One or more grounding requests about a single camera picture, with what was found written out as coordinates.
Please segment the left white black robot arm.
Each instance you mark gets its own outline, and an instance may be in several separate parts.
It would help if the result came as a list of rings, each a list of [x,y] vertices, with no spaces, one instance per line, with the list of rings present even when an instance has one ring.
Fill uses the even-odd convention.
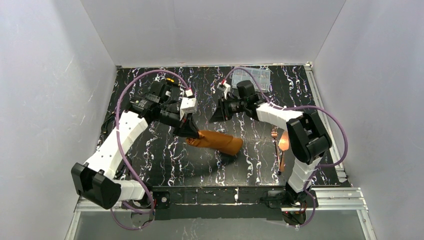
[[[117,126],[103,144],[83,164],[75,163],[71,176],[79,196],[105,210],[117,202],[142,200],[147,187],[137,180],[117,180],[115,175],[123,157],[135,140],[152,122],[173,128],[173,135],[198,138],[199,129],[193,121],[197,100],[189,88],[181,100],[172,99],[176,83],[155,81],[147,93],[133,97],[120,115]]]

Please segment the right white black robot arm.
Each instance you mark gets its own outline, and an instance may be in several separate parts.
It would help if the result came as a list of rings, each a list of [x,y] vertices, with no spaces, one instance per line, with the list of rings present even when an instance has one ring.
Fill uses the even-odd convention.
[[[241,81],[236,88],[238,96],[230,93],[231,86],[223,81],[217,85],[223,96],[217,101],[210,122],[232,119],[234,114],[245,113],[250,118],[285,130],[289,147],[294,155],[292,173],[285,184],[285,194],[298,201],[311,186],[313,173],[332,146],[331,138],[316,111],[288,110],[261,99],[249,80]]]

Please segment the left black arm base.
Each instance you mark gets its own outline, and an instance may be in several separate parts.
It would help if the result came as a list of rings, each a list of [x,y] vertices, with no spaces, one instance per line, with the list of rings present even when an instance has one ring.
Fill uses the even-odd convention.
[[[171,193],[169,191],[154,188],[151,195],[155,210],[168,209],[170,207]],[[147,196],[144,196],[141,200],[129,200],[127,204],[138,210],[149,210],[151,208],[151,203]]]

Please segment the orange cloth napkin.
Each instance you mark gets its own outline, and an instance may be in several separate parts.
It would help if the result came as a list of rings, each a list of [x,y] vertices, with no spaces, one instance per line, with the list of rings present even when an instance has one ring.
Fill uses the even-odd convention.
[[[200,130],[198,138],[186,138],[186,143],[197,148],[217,150],[223,154],[235,156],[243,146],[243,140],[217,131]]]

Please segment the copper fork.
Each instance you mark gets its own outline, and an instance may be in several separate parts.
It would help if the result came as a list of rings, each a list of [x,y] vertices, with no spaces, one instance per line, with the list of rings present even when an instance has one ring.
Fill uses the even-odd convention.
[[[273,142],[274,142],[274,148],[275,148],[275,153],[276,153],[276,159],[277,159],[277,175],[280,176],[281,175],[281,170],[280,170],[280,154],[279,154],[279,147],[278,147],[278,143],[277,143],[277,137],[278,137],[278,132],[276,128],[273,128],[271,130],[271,137],[273,138]]]

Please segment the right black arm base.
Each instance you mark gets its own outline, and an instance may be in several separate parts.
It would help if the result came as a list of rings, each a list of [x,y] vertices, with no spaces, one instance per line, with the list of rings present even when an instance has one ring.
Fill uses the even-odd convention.
[[[262,200],[270,208],[300,208],[306,204],[306,208],[312,208],[313,204],[319,206],[318,197],[314,190],[308,189],[309,193],[302,191],[300,193],[291,190],[278,189],[269,190],[262,197]]]

